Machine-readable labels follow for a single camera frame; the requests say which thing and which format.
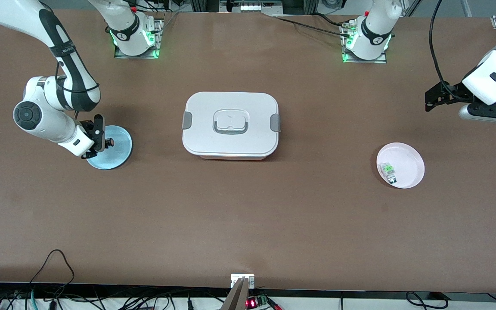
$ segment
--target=table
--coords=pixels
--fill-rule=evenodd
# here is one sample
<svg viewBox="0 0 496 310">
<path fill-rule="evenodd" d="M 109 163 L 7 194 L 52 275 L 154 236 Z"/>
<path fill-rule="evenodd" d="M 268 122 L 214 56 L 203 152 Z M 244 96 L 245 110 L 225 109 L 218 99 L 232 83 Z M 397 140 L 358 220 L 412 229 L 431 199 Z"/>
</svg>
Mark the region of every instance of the table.
<svg viewBox="0 0 496 310">
<path fill-rule="evenodd" d="M 12 108 L 55 61 L 0 27 L 0 281 L 28 281 L 60 248 L 84 283 L 227 287 L 245 272 L 268 288 L 496 292 L 496 124 L 459 119 L 460 105 L 425 112 L 437 83 L 429 20 L 402 18 L 388 64 L 371 65 L 342 63 L 337 37 L 262 14 L 181 13 L 160 59 L 113 59 L 97 12 L 57 16 L 101 84 L 94 112 L 128 129 L 134 150 L 99 171 L 22 132 Z M 436 24 L 451 83 L 496 44 L 486 19 Z M 277 151 L 258 162 L 189 154 L 181 120 L 201 91 L 276 98 Z M 419 186 L 378 176 L 391 142 L 423 156 Z M 68 279 L 59 257 L 38 278 Z"/>
</svg>

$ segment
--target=box lid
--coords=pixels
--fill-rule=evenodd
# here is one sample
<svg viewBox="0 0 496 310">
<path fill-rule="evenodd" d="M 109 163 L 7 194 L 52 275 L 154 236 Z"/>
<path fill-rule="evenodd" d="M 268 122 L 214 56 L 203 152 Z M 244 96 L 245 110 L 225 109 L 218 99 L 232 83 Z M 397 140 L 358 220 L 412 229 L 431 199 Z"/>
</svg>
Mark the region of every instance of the box lid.
<svg viewBox="0 0 496 310">
<path fill-rule="evenodd" d="M 183 145 L 195 155 L 265 157 L 277 148 L 280 123 L 268 94 L 200 92 L 185 107 Z"/>
</svg>

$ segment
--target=white connector block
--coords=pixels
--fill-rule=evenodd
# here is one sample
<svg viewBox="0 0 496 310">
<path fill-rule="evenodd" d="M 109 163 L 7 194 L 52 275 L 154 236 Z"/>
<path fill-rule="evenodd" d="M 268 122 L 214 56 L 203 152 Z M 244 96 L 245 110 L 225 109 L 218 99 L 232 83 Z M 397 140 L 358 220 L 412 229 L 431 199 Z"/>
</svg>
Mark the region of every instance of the white connector block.
<svg viewBox="0 0 496 310">
<path fill-rule="evenodd" d="M 248 278 L 250 282 L 250 290 L 256 288 L 256 281 L 254 281 L 254 275 L 250 275 L 248 273 L 231 273 L 231 288 L 233 288 L 234 284 L 238 279 Z"/>
</svg>

